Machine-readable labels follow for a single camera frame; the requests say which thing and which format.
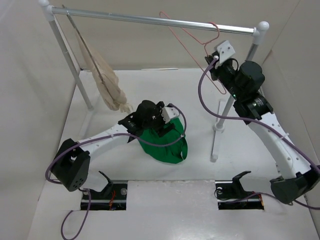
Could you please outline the pink wire hanger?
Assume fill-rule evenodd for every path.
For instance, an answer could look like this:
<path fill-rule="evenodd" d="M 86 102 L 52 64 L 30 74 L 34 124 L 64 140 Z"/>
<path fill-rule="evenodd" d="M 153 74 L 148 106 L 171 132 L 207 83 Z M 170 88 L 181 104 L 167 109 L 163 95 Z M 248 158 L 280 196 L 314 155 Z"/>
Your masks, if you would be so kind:
<path fill-rule="evenodd" d="M 184 27 L 172 27 L 168 26 L 168 30 L 172 33 L 174 38 L 181 45 L 188 57 L 192 59 L 195 66 L 203 72 L 206 68 L 205 60 L 201 60 L 201 57 L 208 56 L 208 47 L 211 47 L 213 43 L 220 38 L 220 31 L 213 33 L 213 37 L 207 37 L 207 40 L 203 40 L 203 37 L 198 37 L 199 30 L 188 30 Z"/>

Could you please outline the green t shirt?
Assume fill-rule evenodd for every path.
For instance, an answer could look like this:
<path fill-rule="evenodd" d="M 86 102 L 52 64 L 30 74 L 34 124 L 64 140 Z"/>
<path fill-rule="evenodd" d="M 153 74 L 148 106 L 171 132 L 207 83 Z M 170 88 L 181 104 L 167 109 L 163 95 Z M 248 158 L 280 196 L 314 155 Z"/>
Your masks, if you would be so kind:
<path fill-rule="evenodd" d="M 136 109 L 136 114 L 141 126 L 140 104 Z M 166 125 L 168 124 L 174 124 L 174 129 L 164 136 L 158 136 L 158 133 L 153 129 L 143 130 L 141 127 L 139 143 L 144 152 L 157 161 L 176 165 L 185 160 L 188 155 L 185 128 L 179 117 L 166 123 Z"/>

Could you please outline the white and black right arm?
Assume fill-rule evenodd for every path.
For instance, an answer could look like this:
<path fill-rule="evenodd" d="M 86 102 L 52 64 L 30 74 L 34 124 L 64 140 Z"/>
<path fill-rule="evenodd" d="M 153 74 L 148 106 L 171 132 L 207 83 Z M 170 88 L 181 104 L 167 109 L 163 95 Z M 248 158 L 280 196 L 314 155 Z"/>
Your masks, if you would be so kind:
<path fill-rule="evenodd" d="M 297 198 L 312 190 L 320 181 L 320 167 L 296 147 L 281 127 L 274 109 L 259 93 L 265 81 L 261 66 L 254 61 L 245 61 L 236 68 L 236 59 L 222 57 L 215 51 L 205 57 L 210 73 L 234 99 L 236 121 L 243 121 L 263 142 L 275 160 L 280 176 L 270 180 L 273 196 L 283 204 L 296 202 Z"/>

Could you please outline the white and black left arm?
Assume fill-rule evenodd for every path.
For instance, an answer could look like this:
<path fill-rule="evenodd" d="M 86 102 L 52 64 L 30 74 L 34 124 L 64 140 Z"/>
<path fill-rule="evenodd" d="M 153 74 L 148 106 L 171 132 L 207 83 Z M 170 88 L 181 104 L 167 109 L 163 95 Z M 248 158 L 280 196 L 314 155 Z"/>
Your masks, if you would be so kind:
<path fill-rule="evenodd" d="M 167 135 L 175 128 L 171 120 L 179 115 L 172 104 L 143 100 L 136 111 L 113 127 L 87 139 L 65 140 L 46 174 L 53 174 L 69 192 L 89 189 L 98 197 L 107 198 L 112 191 L 111 180 L 101 171 L 90 170 L 90 163 L 115 147 L 139 139 L 145 130 L 153 130 L 159 137 Z"/>

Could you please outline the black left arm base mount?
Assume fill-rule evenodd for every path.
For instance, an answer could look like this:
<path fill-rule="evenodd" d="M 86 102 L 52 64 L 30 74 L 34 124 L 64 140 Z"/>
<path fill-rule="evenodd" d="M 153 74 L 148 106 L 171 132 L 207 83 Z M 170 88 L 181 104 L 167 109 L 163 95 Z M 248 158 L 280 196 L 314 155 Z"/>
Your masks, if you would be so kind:
<path fill-rule="evenodd" d="M 128 181 L 112 180 L 102 171 L 92 171 L 84 185 L 80 209 L 92 211 L 124 211 L 127 207 Z"/>

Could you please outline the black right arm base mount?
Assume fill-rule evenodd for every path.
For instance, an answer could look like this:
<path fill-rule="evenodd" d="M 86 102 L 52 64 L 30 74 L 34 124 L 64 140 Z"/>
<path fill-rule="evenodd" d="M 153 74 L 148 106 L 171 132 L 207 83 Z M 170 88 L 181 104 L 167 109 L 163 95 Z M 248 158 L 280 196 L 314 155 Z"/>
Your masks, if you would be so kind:
<path fill-rule="evenodd" d="M 231 180 L 216 180 L 214 196 L 219 210 L 264 210 L 261 195 L 254 195 L 254 191 L 246 191 L 240 179 L 251 173 L 243 171 Z"/>

